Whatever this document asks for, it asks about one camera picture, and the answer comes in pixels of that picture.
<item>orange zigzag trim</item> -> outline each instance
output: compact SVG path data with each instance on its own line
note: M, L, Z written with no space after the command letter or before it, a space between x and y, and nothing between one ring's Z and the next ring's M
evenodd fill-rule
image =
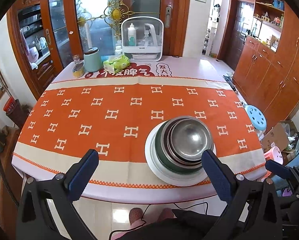
M100 78L126 78L128 76L112 76L112 77L100 77ZM210 80L210 79L203 79L203 78L188 78L188 77L163 77L163 76L154 76L154 77L159 77L159 78L186 78L186 79L196 79L196 80L205 80L205 81L211 81L211 82L217 82L217 83L227 83L226 81L217 81L217 80ZM83 78L81 79L68 79L68 80L62 80L62 81L56 81L56 82L52 82L51 84L57 84L57 83L62 83L62 82L67 82L67 81L78 81L78 80L84 80Z
M16 157L19 157L20 159L30 163L30 164L33 164L43 170L46 170L46 171L50 171L54 174L57 174L57 173L60 173L60 171L56 171L56 170L53 170L53 169L50 169L48 167L45 167L43 165L40 165L38 163L35 163L29 159L26 159L24 158L23 156L17 154L16 152L13 152L13 155L15 155ZM249 173L251 171L254 171L254 170L257 170L258 168L262 167L262 166L265 166L265 163L262 163L262 164L259 164L251 169L248 169L246 171L242 171L240 172L240 174L246 174L246 173ZM113 186L113 187L127 187L127 188L177 188L179 186L174 186L174 185L145 185L145 184L127 184L127 183L117 183L117 182L105 182L105 181L99 181L99 180L94 180L94 179L91 179L89 181L89 183L93 183L93 184L98 184L98 185L104 185L104 186ZM209 184L211 183L210 180L204 180L198 184L195 184L194 186L200 186L200 185L205 185L205 184Z

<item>dark front door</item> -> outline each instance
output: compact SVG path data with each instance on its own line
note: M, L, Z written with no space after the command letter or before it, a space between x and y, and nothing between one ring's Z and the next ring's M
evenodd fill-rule
M245 39L252 24L253 11L253 4L237 1L235 24L225 56L226 64L233 70L236 69L237 63L242 54Z

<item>white storage box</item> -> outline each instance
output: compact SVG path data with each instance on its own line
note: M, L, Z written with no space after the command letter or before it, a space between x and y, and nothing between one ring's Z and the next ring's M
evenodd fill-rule
M123 21L122 51L130 61L159 61L163 54L164 24L148 16Z

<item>stack of bowls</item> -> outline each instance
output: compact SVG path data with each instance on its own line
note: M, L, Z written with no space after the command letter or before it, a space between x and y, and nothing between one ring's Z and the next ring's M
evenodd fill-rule
M155 149L158 159L167 169L190 174L202 168L202 153L213 150L214 142L203 122L191 116L180 116L159 128Z

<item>tablecloth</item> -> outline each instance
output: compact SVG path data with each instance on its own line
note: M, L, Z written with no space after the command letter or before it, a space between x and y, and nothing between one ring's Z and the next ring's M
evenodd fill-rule
M157 64L156 70L168 65ZM162 69L168 75L155 76L150 64L133 64L121 75L101 71L87 78L55 80L22 129L13 165L48 179L46 172L65 173L94 148L100 164L83 193L87 197L123 203L206 197L214 193L208 179L185 193L185 188L157 178L144 154L146 138L157 124L191 115L208 125L217 156L234 173L251 179L265 173L257 135L230 86L224 80L173 77L169 65Z

